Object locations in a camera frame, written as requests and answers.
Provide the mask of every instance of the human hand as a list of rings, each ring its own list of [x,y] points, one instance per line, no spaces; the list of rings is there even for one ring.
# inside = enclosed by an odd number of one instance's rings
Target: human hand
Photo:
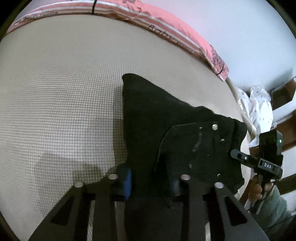
[[[256,202],[257,200],[262,199],[262,187],[256,183],[257,182],[257,176],[254,176],[252,181],[250,182],[250,190],[248,193],[248,199],[251,202]],[[271,192],[271,190],[273,190],[273,183],[267,183],[264,186],[264,190],[267,191],[267,194],[269,194]]]

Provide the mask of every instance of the houndstooth pattern fabric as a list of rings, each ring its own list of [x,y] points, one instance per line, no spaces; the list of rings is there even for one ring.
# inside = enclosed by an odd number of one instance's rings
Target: houndstooth pattern fabric
[[[226,82],[137,26],[65,15],[15,30],[0,43],[0,210],[20,240],[73,183],[97,182],[125,161],[124,73],[241,120]],[[123,241],[123,206],[117,207]]]

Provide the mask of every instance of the metal button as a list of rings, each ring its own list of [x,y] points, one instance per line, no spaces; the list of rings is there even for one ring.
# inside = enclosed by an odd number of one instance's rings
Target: metal button
[[[218,125],[217,124],[214,124],[212,125],[212,129],[215,131],[215,130],[218,130]]]
[[[224,184],[223,183],[215,183],[215,187],[221,189],[224,187]]]
[[[108,176],[108,178],[109,178],[110,180],[116,180],[116,179],[118,178],[118,176],[117,176],[116,174],[110,174],[110,175]]]
[[[74,187],[76,187],[76,188],[81,188],[81,187],[83,187],[84,186],[84,183],[83,182],[76,182],[75,184],[74,184]]]
[[[181,179],[185,180],[185,181],[188,181],[188,180],[190,180],[190,176],[187,175],[187,174],[183,174],[183,175],[181,175]]]

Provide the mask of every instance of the folded black clothing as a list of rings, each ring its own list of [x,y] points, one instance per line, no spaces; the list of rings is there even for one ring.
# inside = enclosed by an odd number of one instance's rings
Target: folded black clothing
[[[122,80],[124,139],[132,169],[125,207],[128,240],[180,240],[182,203],[172,209],[165,202],[175,194],[170,180],[188,174],[208,184],[223,182],[235,194],[244,179],[241,164],[229,153],[240,150],[247,127],[192,107],[136,74]]]

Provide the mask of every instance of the silver screw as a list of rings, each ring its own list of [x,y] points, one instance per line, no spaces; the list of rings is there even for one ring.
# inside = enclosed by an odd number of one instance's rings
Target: silver screw
[[[217,124],[212,125],[212,129],[213,129],[214,131],[218,130],[218,125],[217,125]]]
[[[116,180],[116,179],[118,178],[118,176],[117,176],[116,174],[110,174],[110,175],[108,176],[108,178],[109,178],[110,180]]]
[[[224,184],[223,183],[215,183],[215,187],[218,189],[221,189],[224,187]]]
[[[188,181],[188,180],[190,180],[190,176],[187,174],[183,174],[183,175],[181,175],[181,179],[184,181]]]
[[[74,184],[74,187],[76,187],[76,188],[81,188],[81,187],[83,187],[84,186],[84,183],[83,182],[76,182],[75,184]]]

